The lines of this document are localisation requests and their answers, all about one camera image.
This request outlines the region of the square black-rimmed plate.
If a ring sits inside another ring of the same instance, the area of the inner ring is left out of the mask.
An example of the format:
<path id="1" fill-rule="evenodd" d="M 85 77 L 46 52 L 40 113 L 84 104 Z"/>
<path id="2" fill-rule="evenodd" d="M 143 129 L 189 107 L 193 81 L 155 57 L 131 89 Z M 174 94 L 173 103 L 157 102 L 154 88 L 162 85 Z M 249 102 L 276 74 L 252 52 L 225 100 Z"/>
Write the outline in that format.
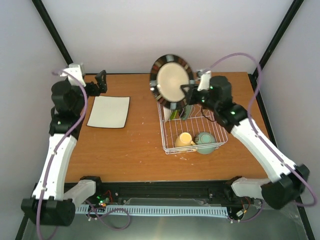
<path id="1" fill-rule="evenodd" d="M 130 97 L 97 96 L 94 98 L 87 126 L 122 129 L 126 125 Z"/>

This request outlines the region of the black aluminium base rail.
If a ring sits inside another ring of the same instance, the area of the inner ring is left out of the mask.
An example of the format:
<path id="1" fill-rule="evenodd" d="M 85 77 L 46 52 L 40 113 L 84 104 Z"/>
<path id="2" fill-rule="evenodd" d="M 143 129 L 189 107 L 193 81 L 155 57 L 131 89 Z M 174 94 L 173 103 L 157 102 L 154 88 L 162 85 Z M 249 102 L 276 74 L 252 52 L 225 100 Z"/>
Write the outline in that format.
<path id="1" fill-rule="evenodd" d="M 236 195 L 231 180 L 102 182 L 98 184 L 97 193 L 90 196 L 89 200 L 96 204 L 108 198 L 113 204 L 123 205 L 130 199 L 190 199 L 210 205 L 240 207 L 242 202 L 252 204 L 255 199 L 260 199 L 279 210 L 296 200 L 300 194 L 294 185 L 283 181 L 264 184 L 261 196 L 250 196 L 249 193 Z"/>

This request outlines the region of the light blue plate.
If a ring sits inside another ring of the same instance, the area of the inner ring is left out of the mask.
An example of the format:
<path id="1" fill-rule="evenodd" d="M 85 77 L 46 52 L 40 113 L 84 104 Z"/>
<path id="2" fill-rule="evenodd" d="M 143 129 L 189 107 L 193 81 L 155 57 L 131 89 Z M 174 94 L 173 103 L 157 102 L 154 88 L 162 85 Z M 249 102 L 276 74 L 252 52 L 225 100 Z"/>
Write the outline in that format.
<path id="1" fill-rule="evenodd" d="M 192 108 L 193 108 L 192 105 L 185 105 L 183 107 L 183 109 L 179 113 L 179 117 L 182 121 L 186 121 L 189 118 L 189 116 L 192 112 Z"/>

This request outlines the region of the grey bowl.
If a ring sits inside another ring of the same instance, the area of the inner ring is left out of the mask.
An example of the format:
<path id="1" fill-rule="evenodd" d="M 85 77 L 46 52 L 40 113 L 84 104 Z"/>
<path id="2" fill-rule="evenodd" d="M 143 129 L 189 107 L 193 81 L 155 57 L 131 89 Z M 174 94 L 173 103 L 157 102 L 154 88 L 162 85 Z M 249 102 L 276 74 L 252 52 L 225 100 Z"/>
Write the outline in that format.
<path id="1" fill-rule="evenodd" d="M 182 85 L 195 82 L 189 63 L 174 54 L 159 57 L 152 65 L 149 74 L 149 89 L 161 106 L 169 110 L 179 110 L 187 105 Z"/>

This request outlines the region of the yellow ceramic mug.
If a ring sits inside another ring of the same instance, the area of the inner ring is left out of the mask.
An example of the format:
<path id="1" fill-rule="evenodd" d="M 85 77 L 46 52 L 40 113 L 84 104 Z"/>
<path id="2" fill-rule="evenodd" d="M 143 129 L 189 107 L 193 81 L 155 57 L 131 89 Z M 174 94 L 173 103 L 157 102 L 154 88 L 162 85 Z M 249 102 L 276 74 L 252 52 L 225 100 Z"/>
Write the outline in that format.
<path id="1" fill-rule="evenodd" d="M 189 146 L 195 146 L 195 142 L 193 141 L 193 137 L 188 132 L 181 133 L 177 139 L 175 140 L 174 146 L 176 148 L 181 147 L 189 147 Z"/>

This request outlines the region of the white wire dish rack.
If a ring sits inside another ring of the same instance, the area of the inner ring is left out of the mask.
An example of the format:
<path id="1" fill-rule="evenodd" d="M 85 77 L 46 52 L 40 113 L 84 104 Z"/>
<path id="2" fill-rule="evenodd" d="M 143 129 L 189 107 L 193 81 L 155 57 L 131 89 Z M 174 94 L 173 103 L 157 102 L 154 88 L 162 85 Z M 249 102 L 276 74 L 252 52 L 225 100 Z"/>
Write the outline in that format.
<path id="1" fill-rule="evenodd" d="M 176 118 L 174 120 L 168 120 L 167 122 L 164 122 L 163 106 L 158 104 L 157 108 L 162 147 L 167 155 L 197 152 L 197 148 L 209 146 L 216 146 L 216 149 L 218 149 L 228 141 L 227 131 L 218 125 L 213 113 L 209 110 L 202 109 L 200 105 L 192 105 L 192 110 L 187 120 L 180 119 L 180 109 L 178 110 Z M 196 145 L 195 143 L 193 146 L 175 147 L 177 137 L 184 132 L 191 134 L 193 141 L 195 136 L 201 132 L 210 133 L 214 136 L 216 143 L 204 145 Z"/>

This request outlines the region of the lime green small plate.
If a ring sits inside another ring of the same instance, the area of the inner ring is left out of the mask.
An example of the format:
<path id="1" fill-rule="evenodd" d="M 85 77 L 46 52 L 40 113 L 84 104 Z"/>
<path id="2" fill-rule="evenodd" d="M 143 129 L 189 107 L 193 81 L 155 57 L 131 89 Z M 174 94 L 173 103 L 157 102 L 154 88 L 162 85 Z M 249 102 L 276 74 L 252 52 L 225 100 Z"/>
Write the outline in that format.
<path id="1" fill-rule="evenodd" d="M 173 110 L 173 111 L 171 112 L 170 116 L 169 116 L 169 120 L 170 120 L 170 121 L 174 120 L 174 119 L 177 117 L 178 114 L 179 114 L 179 111 L 178 111 L 178 110 Z"/>

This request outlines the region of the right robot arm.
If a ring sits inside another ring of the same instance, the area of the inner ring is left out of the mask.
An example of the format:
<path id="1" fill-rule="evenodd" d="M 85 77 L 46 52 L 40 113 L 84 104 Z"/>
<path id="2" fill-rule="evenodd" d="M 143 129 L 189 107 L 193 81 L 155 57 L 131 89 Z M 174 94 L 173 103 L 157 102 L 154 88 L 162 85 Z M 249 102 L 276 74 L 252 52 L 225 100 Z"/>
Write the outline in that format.
<path id="1" fill-rule="evenodd" d="M 215 121 L 238 139 L 267 174 L 265 179 L 236 177 L 231 189 L 237 197 L 264 200 L 275 210 L 294 201 L 305 189 L 310 171 L 296 165 L 263 134 L 247 110 L 233 101 L 232 85 L 225 76 L 213 76 L 206 89 L 196 84 L 180 86 L 189 105 L 201 105 L 213 112 Z"/>

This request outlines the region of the floral patterned plate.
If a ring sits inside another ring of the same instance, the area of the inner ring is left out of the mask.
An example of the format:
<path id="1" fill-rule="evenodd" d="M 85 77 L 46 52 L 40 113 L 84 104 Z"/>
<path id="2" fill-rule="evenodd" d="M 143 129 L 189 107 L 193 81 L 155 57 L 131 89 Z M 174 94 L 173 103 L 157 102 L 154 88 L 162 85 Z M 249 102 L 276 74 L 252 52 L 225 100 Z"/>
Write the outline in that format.
<path id="1" fill-rule="evenodd" d="M 162 109 L 163 109 L 163 121 L 166 123 L 170 119 L 172 111 L 166 107 L 163 107 Z"/>

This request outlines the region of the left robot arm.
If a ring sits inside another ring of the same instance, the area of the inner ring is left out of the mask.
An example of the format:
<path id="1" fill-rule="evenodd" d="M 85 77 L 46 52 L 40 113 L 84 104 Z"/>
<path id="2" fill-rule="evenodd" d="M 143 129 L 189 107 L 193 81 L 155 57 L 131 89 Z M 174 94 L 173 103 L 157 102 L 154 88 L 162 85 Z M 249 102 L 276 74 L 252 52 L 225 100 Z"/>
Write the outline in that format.
<path id="1" fill-rule="evenodd" d="M 107 73 L 102 70 L 94 82 L 84 82 L 80 70 L 65 68 L 58 71 L 66 80 L 51 87 L 49 147 L 40 179 L 30 198 L 21 203 L 21 210 L 37 227 L 69 226 L 76 209 L 87 199 L 99 201 L 104 188 L 98 176 L 83 176 L 69 190 L 65 179 L 70 158 L 80 136 L 88 108 L 88 98 L 107 92 Z"/>

